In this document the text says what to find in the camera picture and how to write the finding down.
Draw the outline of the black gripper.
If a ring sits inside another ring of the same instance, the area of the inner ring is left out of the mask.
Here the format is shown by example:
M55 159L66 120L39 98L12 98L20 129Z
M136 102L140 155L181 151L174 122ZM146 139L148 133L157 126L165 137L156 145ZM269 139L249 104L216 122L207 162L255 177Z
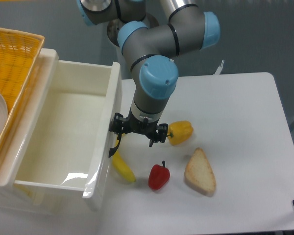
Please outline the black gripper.
M120 113L115 113L109 124L109 131L117 135L117 140L121 140L122 134L136 133L149 138L149 147L152 147L154 143L164 143L168 128L167 123L157 125L157 121L140 121L133 115L124 118Z

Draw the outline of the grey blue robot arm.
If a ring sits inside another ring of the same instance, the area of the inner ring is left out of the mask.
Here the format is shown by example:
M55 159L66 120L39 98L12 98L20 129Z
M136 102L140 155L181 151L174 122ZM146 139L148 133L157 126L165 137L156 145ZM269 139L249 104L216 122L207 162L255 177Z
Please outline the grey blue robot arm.
M144 0L79 0L86 24L117 21L118 47L136 85L127 117L116 113L109 130L118 137L136 133L150 144L164 142L168 125L159 119L175 90L178 69L173 58L215 45L221 35L213 12L203 12L193 0L163 0L168 23L150 27Z

